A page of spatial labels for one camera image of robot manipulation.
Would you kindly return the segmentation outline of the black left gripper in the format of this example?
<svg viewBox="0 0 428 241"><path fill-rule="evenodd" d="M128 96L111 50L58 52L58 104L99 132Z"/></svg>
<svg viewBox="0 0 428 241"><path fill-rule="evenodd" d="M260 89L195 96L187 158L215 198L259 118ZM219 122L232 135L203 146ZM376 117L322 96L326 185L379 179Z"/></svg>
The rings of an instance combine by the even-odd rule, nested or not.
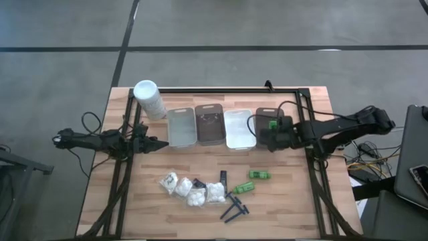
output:
<svg viewBox="0 0 428 241"><path fill-rule="evenodd" d="M132 152L137 154L158 151L167 147L168 143L168 141L159 140L156 136L135 135L132 139Z"/></svg>

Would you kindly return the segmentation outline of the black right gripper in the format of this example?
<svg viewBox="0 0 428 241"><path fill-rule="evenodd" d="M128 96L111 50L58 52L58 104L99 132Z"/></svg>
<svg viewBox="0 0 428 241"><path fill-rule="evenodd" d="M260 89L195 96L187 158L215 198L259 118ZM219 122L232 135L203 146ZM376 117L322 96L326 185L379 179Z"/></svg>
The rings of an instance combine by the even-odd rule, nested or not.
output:
<svg viewBox="0 0 428 241"><path fill-rule="evenodd" d="M291 116L280 116L277 119L276 129L261 129L259 132L259 146L270 152L284 149L295 149L295 134Z"/></svg>

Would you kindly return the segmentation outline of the brown plastic bin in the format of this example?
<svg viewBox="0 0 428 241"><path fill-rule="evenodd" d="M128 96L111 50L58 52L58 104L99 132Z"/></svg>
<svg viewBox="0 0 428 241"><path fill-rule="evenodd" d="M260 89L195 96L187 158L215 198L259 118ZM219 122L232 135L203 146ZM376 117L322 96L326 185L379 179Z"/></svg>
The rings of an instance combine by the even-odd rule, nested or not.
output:
<svg viewBox="0 0 428 241"><path fill-rule="evenodd" d="M261 130L269 129L270 122L277 119L278 113L280 114L280 116L284 116L284 111L282 109L278 110L277 108L259 107L256 110L255 133L257 135L256 147L258 149L267 149L267 145L261 139Z"/></svg>
<svg viewBox="0 0 428 241"><path fill-rule="evenodd" d="M202 146L220 145L225 142L223 107L204 104L195 107L197 140Z"/></svg>

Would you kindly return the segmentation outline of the clear plastic bin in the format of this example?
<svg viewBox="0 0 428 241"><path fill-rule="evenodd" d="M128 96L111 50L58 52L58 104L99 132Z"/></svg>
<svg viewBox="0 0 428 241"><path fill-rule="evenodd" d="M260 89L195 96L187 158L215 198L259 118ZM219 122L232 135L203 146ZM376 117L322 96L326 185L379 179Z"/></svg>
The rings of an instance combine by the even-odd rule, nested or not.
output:
<svg viewBox="0 0 428 241"><path fill-rule="evenodd" d="M197 127L193 108L167 111L168 142L173 149L186 149L197 142Z"/></svg>

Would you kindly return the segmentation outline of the white plastic bin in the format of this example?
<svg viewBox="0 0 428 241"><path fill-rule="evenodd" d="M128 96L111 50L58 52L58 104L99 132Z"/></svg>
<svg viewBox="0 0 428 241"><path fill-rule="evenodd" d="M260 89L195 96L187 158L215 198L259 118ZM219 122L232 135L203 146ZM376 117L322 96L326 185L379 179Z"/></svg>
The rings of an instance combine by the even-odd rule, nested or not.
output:
<svg viewBox="0 0 428 241"><path fill-rule="evenodd" d="M251 119L249 127L247 120L252 115L250 109L227 110L224 112L226 145L233 151L248 151L256 146L255 125Z"/></svg>

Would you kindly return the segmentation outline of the white cylindrical canister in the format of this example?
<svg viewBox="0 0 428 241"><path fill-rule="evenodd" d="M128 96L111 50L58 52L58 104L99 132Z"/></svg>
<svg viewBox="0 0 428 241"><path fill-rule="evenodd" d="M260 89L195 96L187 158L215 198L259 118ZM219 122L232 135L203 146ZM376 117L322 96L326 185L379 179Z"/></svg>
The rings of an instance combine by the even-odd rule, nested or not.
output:
<svg viewBox="0 0 428 241"><path fill-rule="evenodd" d="M167 115L158 86L151 80L141 80L133 89L135 99L150 120L160 120Z"/></svg>

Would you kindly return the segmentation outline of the black power adapter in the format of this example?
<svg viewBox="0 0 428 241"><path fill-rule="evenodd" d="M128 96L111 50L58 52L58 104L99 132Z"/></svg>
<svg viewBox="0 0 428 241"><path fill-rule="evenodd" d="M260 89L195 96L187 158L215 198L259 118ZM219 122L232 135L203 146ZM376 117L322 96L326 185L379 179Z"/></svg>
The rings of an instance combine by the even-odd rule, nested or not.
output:
<svg viewBox="0 0 428 241"><path fill-rule="evenodd" d="M366 143L361 143L357 146L357 149L364 153L365 155L368 155L369 157L377 159L379 157L376 149L373 149L370 145Z"/></svg>

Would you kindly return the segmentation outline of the black bar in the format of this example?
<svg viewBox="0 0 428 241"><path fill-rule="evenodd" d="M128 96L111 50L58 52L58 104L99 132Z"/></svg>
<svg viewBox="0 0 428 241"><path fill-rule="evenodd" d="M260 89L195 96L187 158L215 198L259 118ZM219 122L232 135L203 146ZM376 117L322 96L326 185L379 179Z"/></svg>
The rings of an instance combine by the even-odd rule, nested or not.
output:
<svg viewBox="0 0 428 241"><path fill-rule="evenodd" d="M374 181L359 185L352 188L355 201L360 201L362 199L370 199L373 197L378 197L381 191L389 191L394 193L396 177L388 177L380 181Z"/></svg>

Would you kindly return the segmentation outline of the white paper sheet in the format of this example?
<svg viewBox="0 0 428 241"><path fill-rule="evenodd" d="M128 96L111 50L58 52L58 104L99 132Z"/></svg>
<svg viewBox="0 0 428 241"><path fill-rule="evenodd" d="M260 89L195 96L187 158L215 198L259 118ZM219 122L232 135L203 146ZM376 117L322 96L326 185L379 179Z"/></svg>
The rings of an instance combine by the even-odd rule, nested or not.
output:
<svg viewBox="0 0 428 241"><path fill-rule="evenodd" d="M353 179L352 177L349 177L349 179L350 179L350 184L351 184L352 187L361 186L361 183L359 183L357 180ZM367 199L362 199L362 200L359 200L359 201L355 201L355 203L356 203L356 208L357 208L357 211L358 211L358 216L359 216L359 218L361 218L362 214L364 212L366 203L367 203Z"/></svg>

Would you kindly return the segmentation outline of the grey laptop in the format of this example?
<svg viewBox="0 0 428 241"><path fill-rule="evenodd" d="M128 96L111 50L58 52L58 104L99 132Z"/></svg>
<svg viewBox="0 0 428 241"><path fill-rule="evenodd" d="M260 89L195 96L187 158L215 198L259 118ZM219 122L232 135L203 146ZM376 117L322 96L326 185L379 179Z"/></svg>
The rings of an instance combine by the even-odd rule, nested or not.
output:
<svg viewBox="0 0 428 241"><path fill-rule="evenodd" d="M409 172L411 167L428 165L428 121L423 118L421 107L411 105L407 109L397 165L395 193L428 210L428 199Z"/></svg>

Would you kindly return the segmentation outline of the grey metal table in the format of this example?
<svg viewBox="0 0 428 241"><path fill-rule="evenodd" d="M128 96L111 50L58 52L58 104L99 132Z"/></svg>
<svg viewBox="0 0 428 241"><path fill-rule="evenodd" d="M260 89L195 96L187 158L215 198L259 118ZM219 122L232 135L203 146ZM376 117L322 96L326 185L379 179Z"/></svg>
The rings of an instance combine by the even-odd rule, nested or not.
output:
<svg viewBox="0 0 428 241"><path fill-rule="evenodd" d="M7 151L5 147L0 147L0 161L8 163L10 166L15 166L23 171L21 181L18 183L17 188L14 188L13 184L11 184L13 194L10 207L6 211L5 217L0 219L0 241L7 241L25 197L32 172L41 171L44 175L51 175L54 167L15 155Z"/></svg>

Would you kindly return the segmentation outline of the dark grey chair seat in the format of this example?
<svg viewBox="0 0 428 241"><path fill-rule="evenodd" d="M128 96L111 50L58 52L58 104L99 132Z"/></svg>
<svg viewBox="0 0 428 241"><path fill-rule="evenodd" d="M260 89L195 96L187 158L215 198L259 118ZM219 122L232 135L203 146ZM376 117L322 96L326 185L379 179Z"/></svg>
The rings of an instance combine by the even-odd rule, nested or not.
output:
<svg viewBox="0 0 428 241"><path fill-rule="evenodd" d="M387 191L367 200L360 220L369 238L428 241L428 210Z"/></svg>

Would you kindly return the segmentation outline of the smartphone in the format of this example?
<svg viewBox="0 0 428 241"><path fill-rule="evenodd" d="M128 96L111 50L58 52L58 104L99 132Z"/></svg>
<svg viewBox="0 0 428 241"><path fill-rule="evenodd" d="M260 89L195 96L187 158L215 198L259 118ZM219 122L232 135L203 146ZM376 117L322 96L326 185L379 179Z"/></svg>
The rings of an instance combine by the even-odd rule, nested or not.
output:
<svg viewBox="0 0 428 241"><path fill-rule="evenodd" d="M419 186L425 197L428 199L428 165L418 165L411 167L409 172L415 183Z"/></svg>

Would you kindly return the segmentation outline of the black aluminium table frame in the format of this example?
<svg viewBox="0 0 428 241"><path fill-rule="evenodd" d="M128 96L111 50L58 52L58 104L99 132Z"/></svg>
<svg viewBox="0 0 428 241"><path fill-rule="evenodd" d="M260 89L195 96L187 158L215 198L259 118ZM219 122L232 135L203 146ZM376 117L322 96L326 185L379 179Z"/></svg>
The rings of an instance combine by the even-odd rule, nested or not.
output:
<svg viewBox="0 0 428 241"><path fill-rule="evenodd" d="M332 112L326 87L281 88L269 93L265 87L228 88L220 93L215 88L203 93L185 93L190 88L177 88L178 93L162 93L166 108L187 108L202 104L221 104L223 110L251 110L277 107L282 101L296 102L296 94L307 105L310 94L313 107ZM113 88L110 92L103 130L116 129L123 121L129 88ZM362 234L348 170L343 158L328 160L328 182L334 204L354 230ZM97 167L91 174L76 235L86 233L107 206L114 175L114 161ZM221 170L227 171L227 186L248 181L250 169L272 173L270 180L255 180L255 189L239 195L250 214L225 224L219 217L230 206L211 204L203 208L186 205L184 200L170 196L158 183L169 171L179 177L217 182ZM225 144L195 146L175 150L170 147L147 155L136 155L130 174L128 197L122 232L127 239L257 239L319 238L318 222L308 175L308 162L303 149L278 151L232 151Z"/></svg>

